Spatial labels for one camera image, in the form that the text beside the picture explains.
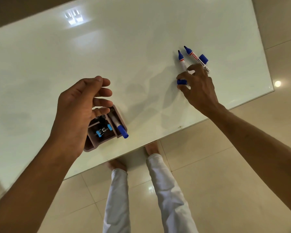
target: fingernail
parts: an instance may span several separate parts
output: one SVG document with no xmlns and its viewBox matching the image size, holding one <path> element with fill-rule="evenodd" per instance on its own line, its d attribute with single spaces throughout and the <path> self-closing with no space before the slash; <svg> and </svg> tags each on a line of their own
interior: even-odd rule
<svg viewBox="0 0 291 233">
<path fill-rule="evenodd" d="M 101 76 L 96 76 L 96 77 L 95 77 L 95 80 L 101 82 L 101 81 L 102 81 L 102 77 L 101 77 Z"/>
</svg>

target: right hand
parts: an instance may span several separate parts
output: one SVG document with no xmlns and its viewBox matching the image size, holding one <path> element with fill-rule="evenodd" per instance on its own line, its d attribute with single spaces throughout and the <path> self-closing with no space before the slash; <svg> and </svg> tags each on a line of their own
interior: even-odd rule
<svg viewBox="0 0 291 233">
<path fill-rule="evenodd" d="M 209 117 L 210 113 L 223 107 L 218 102 L 212 79 L 208 77 L 207 71 L 203 69 L 201 64 L 191 65 L 187 70 L 194 70 L 195 73 L 189 74 L 188 72 L 183 72 L 177 76 L 177 79 L 184 78 L 191 89 L 188 89 L 185 85 L 178 85 L 177 87 L 195 109 Z"/>
</svg>

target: left hand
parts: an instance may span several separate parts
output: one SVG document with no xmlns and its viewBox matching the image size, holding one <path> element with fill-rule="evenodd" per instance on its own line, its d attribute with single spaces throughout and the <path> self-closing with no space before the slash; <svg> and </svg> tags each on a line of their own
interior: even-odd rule
<svg viewBox="0 0 291 233">
<path fill-rule="evenodd" d="M 79 157 L 85 145 L 89 122 L 110 112 L 109 108 L 93 109 L 95 106 L 113 105 L 112 101 L 96 98 L 110 97 L 112 91 L 104 88 L 109 85 L 110 80 L 101 76 L 84 78 L 60 94 L 50 139 L 59 145 L 65 155 L 75 159 Z"/>
</svg>

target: hand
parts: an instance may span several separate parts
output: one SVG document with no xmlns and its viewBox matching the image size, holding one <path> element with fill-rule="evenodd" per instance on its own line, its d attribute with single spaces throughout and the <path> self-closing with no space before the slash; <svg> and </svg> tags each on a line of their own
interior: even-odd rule
<svg viewBox="0 0 291 233">
<path fill-rule="evenodd" d="M 208 77 L 207 71 L 203 69 L 201 64 L 191 65 L 187 70 L 194 70 L 195 73 L 183 72 L 177 76 L 177 79 L 186 79 L 191 89 L 188 89 L 185 85 L 178 85 L 177 87 L 195 109 L 209 117 L 215 109 L 222 107 L 214 91 L 212 79 Z"/>
<path fill-rule="evenodd" d="M 84 78 L 60 94 L 50 139 L 60 146 L 59 149 L 65 155 L 72 155 L 75 159 L 79 157 L 84 148 L 89 122 L 110 112 L 109 108 L 93 109 L 95 106 L 113 105 L 112 101 L 96 98 L 110 97 L 112 91 L 104 88 L 109 85 L 109 79 L 101 76 Z"/>
</svg>

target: forearm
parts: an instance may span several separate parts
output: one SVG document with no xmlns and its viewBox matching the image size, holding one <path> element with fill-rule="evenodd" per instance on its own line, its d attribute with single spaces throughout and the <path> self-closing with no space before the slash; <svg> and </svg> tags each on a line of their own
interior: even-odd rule
<svg viewBox="0 0 291 233">
<path fill-rule="evenodd" d="M 37 232 L 73 162 L 47 141 L 0 200 L 0 232 Z"/>
<path fill-rule="evenodd" d="M 224 107 L 208 116 L 291 210 L 291 148 Z"/>
</svg>

